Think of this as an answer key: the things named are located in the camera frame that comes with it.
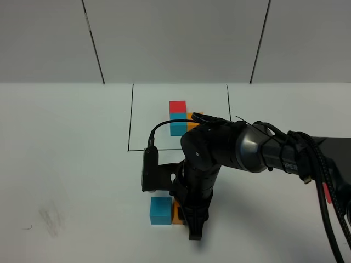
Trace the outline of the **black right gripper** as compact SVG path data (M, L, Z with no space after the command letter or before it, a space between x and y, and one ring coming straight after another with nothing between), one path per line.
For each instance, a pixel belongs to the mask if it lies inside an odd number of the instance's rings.
M209 218L209 207L218 173L217 164L202 171L187 159L181 162L175 183L177 190L172 194L180 204L177 208L177 224L188 226L191 241L200 241L202 238L203 226Z

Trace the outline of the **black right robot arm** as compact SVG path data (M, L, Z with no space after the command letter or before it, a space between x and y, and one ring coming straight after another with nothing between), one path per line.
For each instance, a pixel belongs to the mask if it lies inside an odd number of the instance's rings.
M202 237L204 222L221 167L260 173L279 169L305 183L315 181L322 220L332 235L325 194L331 197L346 239L350 239L350 139L283 133L261 121L247 124L198 115L200 124L181 138L185 156L180 183L187 189L180 206L189 238Z

